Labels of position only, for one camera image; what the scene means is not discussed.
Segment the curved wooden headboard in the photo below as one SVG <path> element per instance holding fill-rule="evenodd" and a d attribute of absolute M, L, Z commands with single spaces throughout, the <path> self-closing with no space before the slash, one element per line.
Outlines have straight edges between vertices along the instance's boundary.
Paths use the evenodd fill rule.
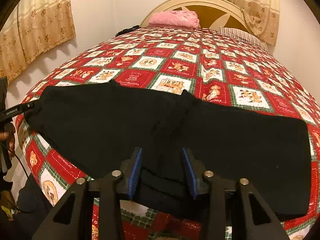
<path fill-rule="evenodd" d="M 171 10 L 195 11 L 202 28 L 218 31 L 220 27 L 228 27 L 252 33 L 244 21 L 242 10 L 226 0 L 168 0 L 150 12 L 140 27 L 148 26 L 153 13 Z"/>

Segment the wire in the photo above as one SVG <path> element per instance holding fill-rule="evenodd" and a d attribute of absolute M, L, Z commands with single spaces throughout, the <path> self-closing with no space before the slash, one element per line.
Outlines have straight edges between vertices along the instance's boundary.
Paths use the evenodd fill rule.
<path fill-rule="evenodd" d="M 10 149 L 8 149 L 7 146 L 4 145 L 1 141 L 0 141 L 0 144 L 2 144 L 2 146 L 3 146 L 4 148 L 6 148 L 9 152 L 11 152 L 12 154 L 14 154 L 14 153 L 13 153 Z M 26 174 L 26 176 L 27 176 L 27 178 L 28 178 L 28 180 L 29 180 L 29 182 L 30 182 L 30 184 L 31 184 L 31 186 L 32 186 L 33 192 L 34 192 L 35 195 L 36 195 L 37 204 L 36 204 L 36 206 L 35 206 L 31 211 L 25 211 L 25 210 L 20 209 L 15 203 L 13 203 L 11 200 L 9 200 L 6 196 L 4 196 L 4 197 L 7 199 L 7 201 L 8 201 L 11 205 L 13 205 L 13 206 L 15 207 L 15 209 L 16 209 L 17 211 L 19 211 L 19 212 L 21 212 L 21 213 L 25 213 L 25 214 L 30 214 L 30 213 L 33 213 L 33 212 L 36 210 L 36 208 L 38 207 L 38 205 L 39 205 L 38 196 L 37 196 L 37 193 L 36 193 L 36 189 L 35 189 L 35 187 L 33 186 L 32 182 L 31 182 L 31 179 L 29 178 L 28 173 L 27 173 L 26 169 L 24 168 L 21 160 L 18 158 L 17 155 L 16 155 L 15 157 L 18 159 L 18 161 L 19 161 L 19 163 L 20 163 L 20 165 L 21 165 L 24 173 Z"/>

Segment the bed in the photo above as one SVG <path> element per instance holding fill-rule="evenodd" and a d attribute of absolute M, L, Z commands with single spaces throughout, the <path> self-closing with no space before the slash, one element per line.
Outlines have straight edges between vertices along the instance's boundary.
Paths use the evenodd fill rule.
<path fill-rule="evenodd" d="M 201 29 L 150 28 L 152 13 L 196 11 Z M 40 80 L 23 102 L 36 100 L 47 86 L 104 83 L 114 79 L 128 87 L 181 94 L 188 90 L 202 100 L 270 115 L 303 119 L 311 149 L 311 196 L 308 214 L 285 221 L 290 239 L 300 240 L 320 213 L 320 107 L 315 99 L 276 59 L 258 47 L 217 33 L 220 26 L 250 32 L 237 6 L 225 0 L 169 0 L 159 5 L 133 32 L 102 42 L 68 60 Z M 44 195 L 55 205 L 79 177 L 89 176 L 56 152 L 40 134 L 30 131 L 23 115 L 15 119 L 20 147 Z M 92 220 L 98 239 L 99 201 Z M 126 239 L 173 237 L 198 239 L 201 225 L 169 214 L 121 201 Z M 226 228 L 231 239 L 232 228 Z"/>

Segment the black clothing on bed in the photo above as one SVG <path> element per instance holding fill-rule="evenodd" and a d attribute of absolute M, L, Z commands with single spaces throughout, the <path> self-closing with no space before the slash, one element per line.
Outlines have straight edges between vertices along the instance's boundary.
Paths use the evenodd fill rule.
<path fill-rule="evenodd" d="M 201 220 L 180 153 L 223 178 L 248 178 L 281 219 L 303 216 L 310 197 L 310 146 L 304 121 L 221 106 L 116 82 L 48 86 L 25 114 L 63 157 L 93 178 L 118 169 L 143 148 L 134 201 L 176 217 Z"/>

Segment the metal screw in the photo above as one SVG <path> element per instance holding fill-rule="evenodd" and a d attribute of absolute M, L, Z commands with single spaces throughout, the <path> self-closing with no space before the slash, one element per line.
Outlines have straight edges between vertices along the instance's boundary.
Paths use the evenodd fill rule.
<path fill-rule="evenodd" d="M 114 177 L 119 177 L 121 174 L 122 174 L 122 172 L 118 171 L 118 170 L 115 170 L 115 171 L 111 172 L 111 175 L 114 176 Z"/>
<path fill-rule="evenodd" d="M 242 185 L 248 185 L 248 184 L 249 184 L 249 181 L 248 181 L 246 178 L 242 178 L 242 179 L 240 179 L 240 183 L 241 183 Z"/>
<path fill-rule="evenodd" d="M 211 178 L 211 177 L 213 177 L 213 172 L 212 171 L 205 171 L 204 173 L 203 173 L 203 175 L 204 176 L 206 176 L 207 178 Z"/>
<path fill-rule="evenodd" d="M 85 183 L 85 178 L 78 178 L 78 179 L 76 180 L 76 182 L 77 182 L 77 184 L 82 185 L 82 184 Z"/>

